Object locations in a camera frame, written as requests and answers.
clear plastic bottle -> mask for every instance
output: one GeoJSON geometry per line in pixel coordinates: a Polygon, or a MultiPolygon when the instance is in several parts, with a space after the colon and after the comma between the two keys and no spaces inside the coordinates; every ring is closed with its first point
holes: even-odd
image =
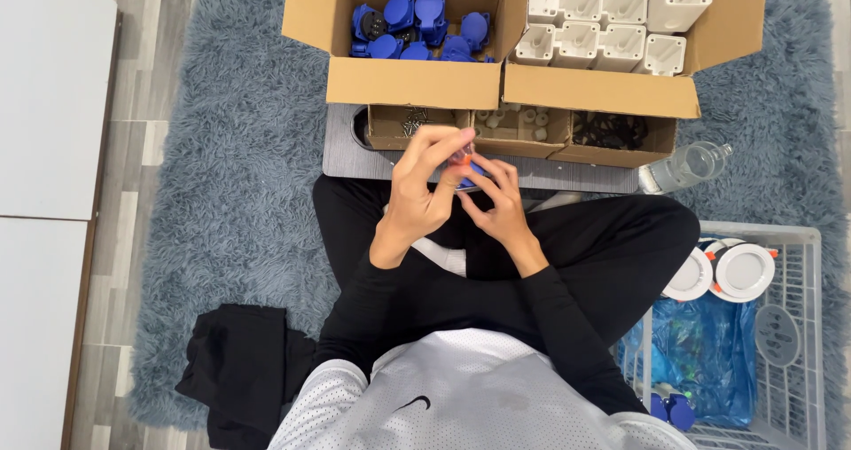
{"type": "Polygon", "coordinates": [[[733,146],[709,141],[692,142],[677,148],[671,157],[638,168],[638,183],[644,194],[666,194],[708,181],[723,171],[733,146]]]}

wooden floor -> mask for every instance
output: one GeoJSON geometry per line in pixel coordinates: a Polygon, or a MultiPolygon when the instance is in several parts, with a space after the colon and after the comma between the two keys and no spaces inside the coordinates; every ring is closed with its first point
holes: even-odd
{"type": "MultiPolygon", "coordinates": [[[[116,1],[124,13],[123,28],[71,448],[206,449],[203,432],[133,423],[124,398],[133,385],[129,363],[144,237],[193,0],[116,1]]],[[[836,20],[836,110],[842,129],[837,146],[848,176],[845,200],[851,204],[851,0],[831,0],[831,7],[836,20]]]]}

gray tabletop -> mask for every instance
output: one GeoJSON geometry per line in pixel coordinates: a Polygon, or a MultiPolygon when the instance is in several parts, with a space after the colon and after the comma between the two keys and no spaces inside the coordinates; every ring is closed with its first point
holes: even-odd
{"type": "MultiPolygon", "coordinates": [[[[323,172],[329,176],[389,180],[393,165],[402,156],[402,151],[375,151],[358,143],[352,129],[355,115],[362,108],[364,106],[356,104],[328,105],[323,172]]],[[[521,188],[614,194],[631,194],[638,189],[638,173],[635,169],[485,155],[515,165],[520,174],[521,188]]],[[[437,172],[430,181],[437,181],[437,172]]]]}

blue plastic bag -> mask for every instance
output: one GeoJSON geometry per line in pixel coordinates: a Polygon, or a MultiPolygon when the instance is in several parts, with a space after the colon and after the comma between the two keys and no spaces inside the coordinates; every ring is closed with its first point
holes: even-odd
{"type": "MultiPolygon", "coordinates": [[[[652,374],[686,394],[698,421],[747,426],[757,399],[756,303],[730,303],[707,293],[653,307],[652,374]]],[[[641,342],[642,323],[624,337],[641,342]]]]}

white plastic basket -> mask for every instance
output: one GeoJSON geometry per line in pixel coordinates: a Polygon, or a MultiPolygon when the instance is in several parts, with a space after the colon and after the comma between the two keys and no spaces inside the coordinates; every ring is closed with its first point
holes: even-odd
{"type": "MultiPolygon", "coordinates": [[[[824,450],[821,234],[812,227],[713,221],[700,221],[700,228],[777,249],[778,257],[772,284],[757,300],[757,405],[750,427],[697,423],[686,436],[697,448],[824,450]]],[[[652,328],[649,311],[641,345],[630,348],[624,341],[617,355],[627,382],[634,387],[644,383],[645,405],[652,328]]]]}

